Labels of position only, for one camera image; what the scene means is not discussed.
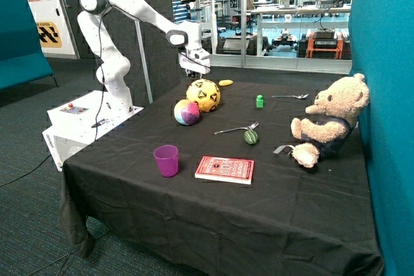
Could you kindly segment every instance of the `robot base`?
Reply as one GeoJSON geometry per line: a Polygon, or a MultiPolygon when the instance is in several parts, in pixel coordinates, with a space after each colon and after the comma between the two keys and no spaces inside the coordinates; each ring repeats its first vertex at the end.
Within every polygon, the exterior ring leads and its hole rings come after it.
{"type": "Polygon", "coordinates": [[[107,98],[107,92],[94,90],[47,112],[52,126],[43,131],[43,137],[58,171],[62,171],[66,159],[143,109],[134,107],[129,114],[114,115],[107,98]],[[96,117],[101,101],[102,107],[96,117]]]}

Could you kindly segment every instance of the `yellow warning sign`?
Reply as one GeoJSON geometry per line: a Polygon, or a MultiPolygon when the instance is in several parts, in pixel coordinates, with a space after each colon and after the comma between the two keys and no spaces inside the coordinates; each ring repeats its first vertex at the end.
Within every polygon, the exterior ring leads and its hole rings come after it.
{"type": "Polygon", "coordinates": [[[38,26],[40,45],[42,48],[61,48],[62,41],[59,31],[53,22],[39,22],[38,26]]]}

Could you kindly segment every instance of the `teddy bear paw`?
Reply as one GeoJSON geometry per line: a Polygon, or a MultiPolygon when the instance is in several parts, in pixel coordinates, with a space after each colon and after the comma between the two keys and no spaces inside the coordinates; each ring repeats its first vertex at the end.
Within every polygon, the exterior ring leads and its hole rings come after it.
{"type": "Polygon", "coordinates": [[[319,151],[314,145],[304,143],[295,147],[292,152],[292,156],[303,167],[312,168],[316,163],[318,163],[319,151]]]}
{"type": "Polygon", "coordinates": [[[301,138],[301,122],[298,118],[294,118],[290,124],[290,130],[292,131],[293,137],[296,139],[301,138]]]}

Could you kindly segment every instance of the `metal spoon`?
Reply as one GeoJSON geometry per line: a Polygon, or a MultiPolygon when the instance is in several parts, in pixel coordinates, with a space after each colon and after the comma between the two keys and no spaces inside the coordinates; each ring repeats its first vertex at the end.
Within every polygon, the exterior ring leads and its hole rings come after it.
{"type": "Polygon", "coordinates": [[[235,129],[226,129],[224,131],[215,132],[214,135],[235,131],[236,129],[246,129],[248,131],[249,129],[254,129],[258,125],[259,125],[259,122],[254,122],[252,125],[249,125],[247,127],[236,127],[235,129]]]}
{"type": "Polygon", "coordinates": [[[280,98],[280,97],[295,97],[299,100],[304,100],[306,97],[308,97],[308,95],[309,94],[299,95],[299,96],[297,96],[297,95],[273,95],[272,97],[274,97],[274,98],[275,97],[278,97],[278,98],[280,98]]]}

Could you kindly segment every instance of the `teal chair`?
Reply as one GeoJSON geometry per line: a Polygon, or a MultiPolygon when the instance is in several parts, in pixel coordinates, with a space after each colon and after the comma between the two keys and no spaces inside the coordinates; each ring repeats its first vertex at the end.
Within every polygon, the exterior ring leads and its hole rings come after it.
{"type": "Polygon", "coordinates": [[[371,92],[360,127],[384,275],[414,275],[411,0],[353,0],[349,24],[351,74],[365,74],[371,92]]]}
{"type": "Polygon", "coordinates": [[[0,8],[0,90],[52,76],[27,0],[0,0],[0,8]]]}

